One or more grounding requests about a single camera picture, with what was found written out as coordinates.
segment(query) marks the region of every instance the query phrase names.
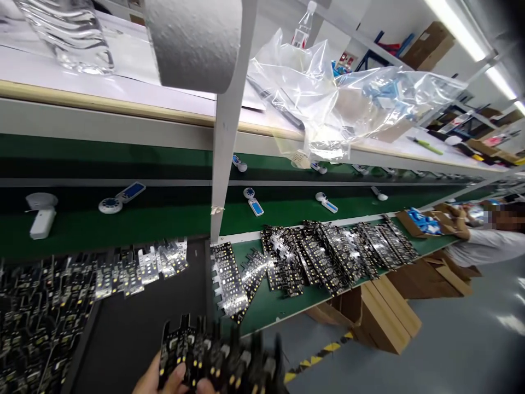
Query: gray floor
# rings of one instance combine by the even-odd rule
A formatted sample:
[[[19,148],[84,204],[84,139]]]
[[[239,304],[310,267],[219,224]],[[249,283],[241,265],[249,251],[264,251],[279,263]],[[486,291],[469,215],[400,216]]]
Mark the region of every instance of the gray floor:
[[[469,297],[410,301],[423,327],[402,355],[349,342],[292,380],[290,394],[513,391],[525,372],[525,257],[480,269]],[[265,330],[264,339],[279,332],[295,367],[346,331],[301,314]]]

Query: water bottle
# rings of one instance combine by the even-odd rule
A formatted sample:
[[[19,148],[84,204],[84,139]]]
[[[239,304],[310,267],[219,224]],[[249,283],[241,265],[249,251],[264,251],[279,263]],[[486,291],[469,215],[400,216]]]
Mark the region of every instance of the water bottle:
[[[14,1],[65,68],[86,74],[113,73],[113,58],[91,0]]]
[[[291,39],[291,44],[294,47],[304,49],[308,37],[310,36],[310,30],[312,29],[313,14],[316,12],[317,3],[310,1],[306,8],[306,14],[299,21],[297,29],[295,29],[294,37]]]

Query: finger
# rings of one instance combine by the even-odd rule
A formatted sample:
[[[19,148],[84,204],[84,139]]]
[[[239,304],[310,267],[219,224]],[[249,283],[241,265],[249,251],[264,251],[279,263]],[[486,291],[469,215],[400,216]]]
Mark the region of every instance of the finger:
[[[160,365],[160,352],[158,352],[153,361],[151,362],[148,370],[141,378],[138,380],[137,385],[133,393],[141,391],[151,391],[156,390],[159,385],[159,365]]]
[[[188,391],[190,391],[190,388],[185,385],[180,385],[179,391],[177,391],[177,394],[186,394]]]
[[[215,394],[215,389],[208,379],[201,379],[197,383],[197,394]]]
[[[155,379],[158,380],[159,378],[159,368],[160,368],[160,352],[158,352],[155,357],[153,357],[153,360],[151,364],[148,367],[148,370],[144,374],[144,378],[146,381],[154,381]]]
[[[168,378],[168,381],[162,389],[162,394],[177,394],[185,374],[186,364],[180,363],[179,365],[177,365],[175,370],[171,373],[170,377]]]

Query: white shirt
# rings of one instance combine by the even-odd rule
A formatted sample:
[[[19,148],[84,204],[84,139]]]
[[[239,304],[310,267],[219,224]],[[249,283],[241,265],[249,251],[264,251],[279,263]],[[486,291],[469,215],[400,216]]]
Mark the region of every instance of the white shirt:
[[[470,230],[470,239],[448,246],[447,253],[463,267],[499,263],[525,253],[525,234],[514,231]]]

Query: worker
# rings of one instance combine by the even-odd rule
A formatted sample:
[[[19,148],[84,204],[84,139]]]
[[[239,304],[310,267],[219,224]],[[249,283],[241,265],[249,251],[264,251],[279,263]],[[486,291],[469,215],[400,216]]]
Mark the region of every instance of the worker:
[[[182,384],[186,374],[186,364],[181,363],[173,370],[162,390],[159,386],[160,352],[153,358],[146,373],[138,380],[133,394],[184,394],[189,388]],[[201,379],[197,383],[197,394],[215,394],[212,383],[208,379]]]
[[[496,208],[488,212],[488,223],[481,224],[469,215],[467,207],[450,207],[458,229],[456,236],[463,242],[450,245],[445,251],[457,265],[499,263],[525,253],[525,202]]]

